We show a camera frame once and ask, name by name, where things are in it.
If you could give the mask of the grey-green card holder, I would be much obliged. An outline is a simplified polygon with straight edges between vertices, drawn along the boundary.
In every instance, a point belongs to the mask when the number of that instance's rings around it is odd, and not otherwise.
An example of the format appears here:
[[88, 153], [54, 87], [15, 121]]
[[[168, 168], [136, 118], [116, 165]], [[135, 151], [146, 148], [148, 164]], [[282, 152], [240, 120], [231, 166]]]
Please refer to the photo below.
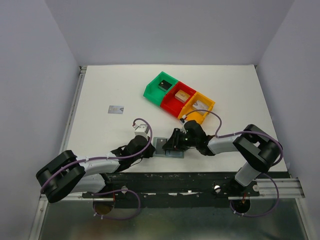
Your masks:
[[153, 146], [155, 151], [153, 153], [154, 157], [160, 158], [174, 158], [174, 159], [183, 159], [184, 152], [176, 151], [176, 150], [164, 150], [163, 145], [168, 141], [167, 138], [164, 137], [154, 137], [153, 138]]

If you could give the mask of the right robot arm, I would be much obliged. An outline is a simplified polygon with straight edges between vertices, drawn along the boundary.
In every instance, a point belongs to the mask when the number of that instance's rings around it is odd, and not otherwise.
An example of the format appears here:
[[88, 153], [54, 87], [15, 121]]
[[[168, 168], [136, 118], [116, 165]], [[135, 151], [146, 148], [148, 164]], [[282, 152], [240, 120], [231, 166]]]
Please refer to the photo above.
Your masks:
[[206, 134], [199, 123], [190, 120], [181, 129], [175, 128], [162, 146], [164, 151], [184, 152], [190, 148], [204, 156], [239, 152], [244, 157], [246, 163], [230, 183], [230, 191], [236, 196], [247, 192], [256, 177], [266, 174], [283, 157], [281, 144], [254, 124], [240, 132], [217, 136]]

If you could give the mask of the black credit card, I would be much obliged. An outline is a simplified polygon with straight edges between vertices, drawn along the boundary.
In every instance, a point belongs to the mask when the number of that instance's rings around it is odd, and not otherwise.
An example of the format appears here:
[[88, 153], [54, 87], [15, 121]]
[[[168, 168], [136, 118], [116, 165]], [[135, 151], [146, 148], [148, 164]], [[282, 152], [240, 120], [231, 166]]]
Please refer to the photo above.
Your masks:
[[155, 141], [155, 154], [156, 155], [165, 155], [166, 150], [163, 149], [163, 146], [167, 143], [166, 138], [157, 138]]

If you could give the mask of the silver VIP credit card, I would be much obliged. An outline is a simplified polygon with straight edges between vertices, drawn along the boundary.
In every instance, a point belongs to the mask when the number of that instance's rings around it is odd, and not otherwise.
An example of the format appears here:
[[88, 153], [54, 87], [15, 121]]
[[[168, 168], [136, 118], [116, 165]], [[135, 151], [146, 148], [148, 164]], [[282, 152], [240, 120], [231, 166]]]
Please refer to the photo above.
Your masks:
[[123, 114], [124, 106], [110, 105], [107, 111], [108, 114]]

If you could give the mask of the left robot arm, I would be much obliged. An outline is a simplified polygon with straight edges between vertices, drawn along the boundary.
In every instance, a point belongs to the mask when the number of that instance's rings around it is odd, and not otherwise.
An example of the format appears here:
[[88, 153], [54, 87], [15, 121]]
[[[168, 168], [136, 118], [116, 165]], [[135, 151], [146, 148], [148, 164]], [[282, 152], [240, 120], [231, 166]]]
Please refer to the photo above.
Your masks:
[[71, 150], [65, 150], [35, 175], [50, 203], [56, 203], [72, 193], [82, 178], [119, 173], [129, 169], [143, 158], [151, 158], [156, 148], [151, 138], [135, 136], [127, 145], [112, 150], [107, 155], [78, 159]]

